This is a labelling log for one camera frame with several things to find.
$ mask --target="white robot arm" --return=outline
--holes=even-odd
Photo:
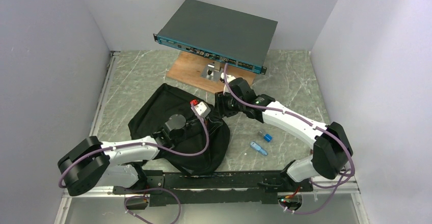
[[[214,109],[220,118],[242,112],[248,118],[276,126],[296,136],[314,151],[313,155],[294,160],[284,168],[281,175],[286,184],[295,187],[311,177],[323,176],[334,179],[339,174],[347,163],[345,150],[339,144],[342,142],[349,154],[353,154],[342,126],[335,122],[326,125],[306,118],[289,110],[270,96],[255,95],[242,78],[232,76],[227,78],[229,88],[225,86],[223,92],[215,94]],[[257,108],[245,106],[244,103],[253,104]],[[204,102],[196,104],[193,109],[201,121],[210,112],[209,106]],[[164,127],[165,137],[168,137],[170,130],[184,126],[184,118],[179,115],[173,115],[168,122],[170,124]],[[337,137],[339,143],[328,136],[329,133]],[[62,172],[59,186],[67,187],[72,196],[80,195],[95,186],[130,188],[139,180],[143,180],[140,179],[142,177],[140,162],[156,158],[159,148],[163,148],[161,147],[163,139],[164,136],[154,138],[152,135],[137,140],[110,143],[100,142],[95,136],[89,137],[59,161],[58,166]],[[85,154],[92,152],[96,154],[86,158]],[[76,163],[80,158],[86,159]]]

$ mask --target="gray marble surface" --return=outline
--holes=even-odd
[[[213,94],[166,77],[178,55],[176,50],[120,53],[99,128],[101,141],[130,140],[127,123],[164,82],[214,104]],[[307,51],[269,50],[264,66],[267,74],[257,75],[252,84],[257,94],[268,94],[295,112],[329,123]],[[225,121],[231,129],[231,142],[218,171],[281,170],[292,160],[309,154],[305,144],[279,128],[263,125],[243,114]],[[261,128],[273,136],[270,143],[257,134]],[[265,148],[268,155],[251,149],[251,141]],[[145,169],[178,171],[165,159],[150,161]]]

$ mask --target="red connector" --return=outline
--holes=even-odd
[[[197,104],[198,104],[198,100],[197,99],[194,99],[194,100],[191,101],[191,105],[195,106]]]

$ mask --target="white wall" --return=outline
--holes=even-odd
[[[371,223],[430,223],[432,0],[339,0],[312,49]]]
[[[85,0],[111,50],[153,41],[184,0]],[[200,0],[278,21],[271,48],[311,49],[337,0]]]
[[[0,0],[0,223],[53,223],[109,50],[83,0]]]

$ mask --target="black fabric bag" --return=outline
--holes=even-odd
[[[201,123],[191,110],[190,102],[194,99],[202,99],[172,87],[166,83],[162,84],[138,113],[130,120],[128,126],[132,139],[139,139],[159,131],[170,116],[179,114],[186,121]],[[187,157],[179,156],[164,150],[160,151],[158,158],[165,158],[174,167],[187,175],[205,175],[213,173],[221,164],[227,152],[230,130],[228,125],[219,118],[214,118],[212,112],[207,120],[209,131],[209,147],[201,155]],[[184,137],[175,142],[173,150],[181,153],[197,153],[205,146],[205,134],[201,127],[190,130]]]

